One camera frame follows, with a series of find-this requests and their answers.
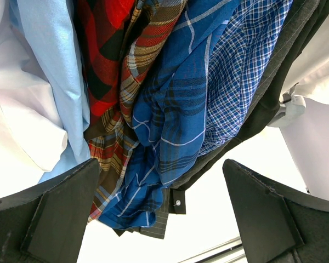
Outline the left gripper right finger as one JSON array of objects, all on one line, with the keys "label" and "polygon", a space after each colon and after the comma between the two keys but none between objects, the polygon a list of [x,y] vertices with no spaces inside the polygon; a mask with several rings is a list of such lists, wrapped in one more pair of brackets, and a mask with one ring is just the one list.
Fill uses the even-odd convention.
[{"label": "left gripper right finger", "polygon": [[329,262],[329,201],[232,159],[223,174],[248,262]]}]

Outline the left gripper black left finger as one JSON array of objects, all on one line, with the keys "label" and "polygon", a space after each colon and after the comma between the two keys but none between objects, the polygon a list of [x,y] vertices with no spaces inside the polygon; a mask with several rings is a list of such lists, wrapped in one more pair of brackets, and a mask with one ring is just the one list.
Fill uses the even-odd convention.
[{"label": "left gripper black left finger", "polygon": [[99,162],[0,198],[0,262],[76,262],[99,179]]}]

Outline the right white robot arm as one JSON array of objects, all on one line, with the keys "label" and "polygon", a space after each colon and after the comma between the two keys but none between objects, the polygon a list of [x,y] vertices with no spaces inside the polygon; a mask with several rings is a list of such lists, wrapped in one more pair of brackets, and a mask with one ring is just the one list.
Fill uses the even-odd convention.
[{"label": "right white robot arm", "polygon": [[297,84],[283,93],[282,101],[279,103],[280,107],[276,115],[268,123],[269,127],[286,127],[305,113],[306,102],[302,95],[296,94],[296,86]]}]

